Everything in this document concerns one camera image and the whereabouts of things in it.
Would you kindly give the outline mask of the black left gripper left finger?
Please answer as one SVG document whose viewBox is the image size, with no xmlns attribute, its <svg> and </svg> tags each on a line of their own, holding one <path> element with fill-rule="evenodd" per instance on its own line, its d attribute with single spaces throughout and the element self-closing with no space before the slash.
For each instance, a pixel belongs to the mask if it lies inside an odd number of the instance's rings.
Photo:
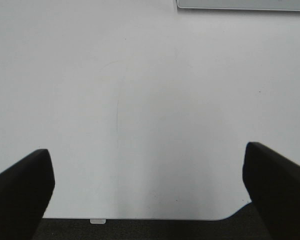
<svg viewBox="0 0 300 240">
<path fill-rule="evenodd" d="M 31 240 L 55 188 L 47 149 L 37 149 L 0 173 L 0 240 Z"/>
</svg>

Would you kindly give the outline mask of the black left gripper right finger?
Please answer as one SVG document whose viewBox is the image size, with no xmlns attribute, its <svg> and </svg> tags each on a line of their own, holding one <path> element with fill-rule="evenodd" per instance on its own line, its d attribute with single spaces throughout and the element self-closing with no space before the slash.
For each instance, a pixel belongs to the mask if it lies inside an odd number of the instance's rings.
<svg viewBox="0 0 300 240">
<path fill-rule="evenodd" d="M 300 165 L 259 142 L 249 142 L 242 179 L 271 238 L 300 240 Z"/>
</svg>

